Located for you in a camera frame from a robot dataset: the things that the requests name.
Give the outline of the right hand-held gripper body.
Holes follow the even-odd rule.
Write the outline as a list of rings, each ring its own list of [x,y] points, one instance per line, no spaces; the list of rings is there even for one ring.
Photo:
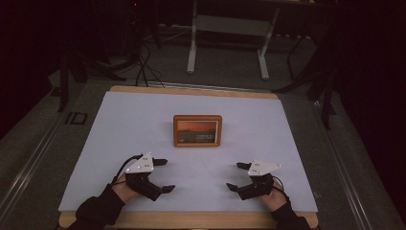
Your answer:
[[[252,183],[238,188],[238,195],[242,200],[269,195],[274,185],[273,171],[278,170],[280,164],[254,160],[247,171]]]

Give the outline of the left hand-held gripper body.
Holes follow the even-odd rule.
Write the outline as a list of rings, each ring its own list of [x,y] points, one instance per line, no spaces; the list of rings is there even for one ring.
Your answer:
[[[149,181],[148,177],[154,170],[151,153],[131,157],[134,163],[125,169],[126,184],[133,191],[155,201],[161,194],[161,187]]]

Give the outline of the wooden photo frame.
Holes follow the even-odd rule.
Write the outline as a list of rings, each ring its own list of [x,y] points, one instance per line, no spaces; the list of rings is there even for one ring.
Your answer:
[[[174,115],[173,144],[177,148],[210,148],[221,144],[220,115]]]

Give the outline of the person's left hand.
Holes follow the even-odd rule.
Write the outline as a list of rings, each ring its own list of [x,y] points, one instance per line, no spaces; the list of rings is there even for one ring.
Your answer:
[[[139,193],[127,186],[124,173],[111,185],[111,188],[124,203],[128,203],[133,198],[140,196]]]

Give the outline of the person's right hand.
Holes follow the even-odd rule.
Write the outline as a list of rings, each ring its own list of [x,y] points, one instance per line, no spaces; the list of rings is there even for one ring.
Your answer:
[[[259,199],[270,212],[277,211],[287,203],[287,195],[281,188],[276,186],[272,187],[269,195],[261,195]]]

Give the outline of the black tripod stand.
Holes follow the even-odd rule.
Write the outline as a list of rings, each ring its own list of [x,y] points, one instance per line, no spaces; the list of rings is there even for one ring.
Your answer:
[[[311,101],[322,102],[321,120],[324,127],[330,130],[329,114],[336,68],[333,65],[333,58],[328,51],[328,46],[325,44],[327,31],[328,28],[323,25],[314,25],[307,30],[306,33],[315,44],[316,50],[304,69],[297,76],[294,76],[291,67],[291,57],[305,38],[302,36],[299,39],[286,59],[289,74],[293,78],[293,82],[287,86],[273,89],[273,92],[282,94],[310,83],[306,96]]]

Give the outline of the black metal stand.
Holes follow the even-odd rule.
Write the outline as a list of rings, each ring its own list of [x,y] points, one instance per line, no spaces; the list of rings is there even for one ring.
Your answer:
[[[63,54],[60,59],[59,77],[59,112],[62,112],[69,101],[69,69],[67,55]]]

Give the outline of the white metal stand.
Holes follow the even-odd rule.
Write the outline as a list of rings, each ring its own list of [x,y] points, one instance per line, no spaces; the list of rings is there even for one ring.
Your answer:
[[[236,35],[261,36],[263,38],[263,44],[260,48],[257,49],[259,70],[261,78],[264,81],[268,81],[270,79],[265,54],[267,52],[270,39],[273,35],[273,31],[280,14],[280,8],[275,8],[272,11],[271,18],[268,21],[204,15],[199,14],[197,12],[197,9],[197,0],[192,0],[192,40],[186,69],[186,72],[188,74],[194,73],[197,51],[197,32],[204,31]]]

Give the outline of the metal floor rail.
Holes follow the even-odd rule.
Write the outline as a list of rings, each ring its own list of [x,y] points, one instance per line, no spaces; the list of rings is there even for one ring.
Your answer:
[[[359,230],[372,230],[371,222],[365,212],[364,206],[360,200],[360,196],[356,191],[351,179],[349,172],[344,164],[344,161],[340,155],[340,151],[337,148],[337,145],[334,143],[330,131],[325,127],[322,119],[321,112],[322,107],[318,101],[310,101],[309,105],[314,116],[317,119],[318,126],[322,130],[325,139],[327,140],[328,148],[332,154],[333,164],[337,172],[340,184],[344,190],[344,194],[350,206],[352,215],[355,219],[355,222]]]
[[[46,151],[56,136],[59,127],[67,118],[68,112],[71,108],[72,105],[68,103],[56,114],[44,136],[40,139],[39,143],[35,147],[34,152],[30,155],[27,162],[18,172],[12,184],[7,189],[6,193],[0,199],[0,225],[7,221],[9,215],[15,207],[15,204],[18,202],[18,199],[24,193],[36,169],[45,156]]]

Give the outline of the black floor bracket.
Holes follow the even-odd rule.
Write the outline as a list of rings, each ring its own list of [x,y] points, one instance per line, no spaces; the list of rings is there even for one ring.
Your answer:
[[[87,118],[87,113],[69,112],[65,120],[65,125],[84,125],[87,121]]]

